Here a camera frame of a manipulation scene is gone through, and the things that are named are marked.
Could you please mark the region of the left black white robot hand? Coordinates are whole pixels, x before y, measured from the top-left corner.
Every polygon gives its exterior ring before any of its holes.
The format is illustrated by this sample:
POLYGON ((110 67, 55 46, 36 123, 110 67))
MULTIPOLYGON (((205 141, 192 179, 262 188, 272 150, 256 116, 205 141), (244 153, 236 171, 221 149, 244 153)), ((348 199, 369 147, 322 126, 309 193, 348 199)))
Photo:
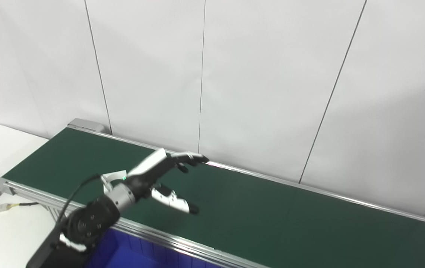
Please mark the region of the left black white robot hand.
POLYGON ((163 205, 187 214, 197 215, 199 208, 196 205, 178 196, 171 188, 157 184, 157 181, 171 169, 176 168, 182 173, 187 173, 186 164, 197 166, 199 163, 208 161, 209 159, 202 154, 190 151, 169 154, 165 149, 159 148, 127 173, 124 184, 136 201, 152 197, 163 205))

